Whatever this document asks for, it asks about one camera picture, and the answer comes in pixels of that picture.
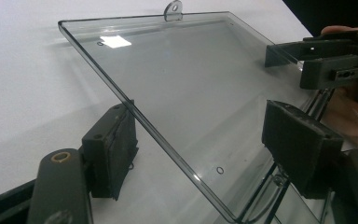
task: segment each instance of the mounting tab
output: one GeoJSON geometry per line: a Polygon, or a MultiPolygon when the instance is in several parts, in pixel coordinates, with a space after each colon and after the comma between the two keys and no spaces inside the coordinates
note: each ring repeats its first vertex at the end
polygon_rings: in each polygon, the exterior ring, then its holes
{"type": "Polygon", "coordinates": [[[165,21],[181,21],[183,18],[182,9],[183,4],[179,0],[169,3],[164,10],[165,21]]]}

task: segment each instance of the black bracket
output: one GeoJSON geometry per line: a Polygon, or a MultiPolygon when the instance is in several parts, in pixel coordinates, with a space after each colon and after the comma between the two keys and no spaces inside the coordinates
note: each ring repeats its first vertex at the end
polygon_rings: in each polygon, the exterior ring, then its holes
{"type": "Polygon", "coordinates": [[[118,199],[138,151],[135,119],[110,108],[82,139],[40,162],[36,180],[0,195],[0,223],[92,223],[93,197],[118,199]]]}
{"type": "Polygon", "coordinates": [[[298,61],[304,61],[301,88],[323,90],[348,86],[358,79],[358,31],[267,47],[266,67],[298,61]]]}
{"type": "Polygon", "coordinates": [[[341,152],[342,137],[298,108],[268,101],[262,142],[309,199],[333,189],[337,223],[358,223],[358,149],[341,152]]]}

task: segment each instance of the glass panel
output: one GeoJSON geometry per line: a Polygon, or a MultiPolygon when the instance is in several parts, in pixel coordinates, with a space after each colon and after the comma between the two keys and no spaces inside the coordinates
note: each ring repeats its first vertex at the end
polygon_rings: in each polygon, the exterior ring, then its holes
{"type": "Polygon", "coordinates": [[[307,207],[295,188],[290,186],[284,195],[281,205],[276,213],[280,223],[309,223],[319,224],[318,218],[307,207]]]}
{"type": "Polygon", "coordinates": [[[60,29],[190,180],[234,222],[272,165],[266,100],[303,107],[296,64],[228,12],[60,21],[60,29]]]}

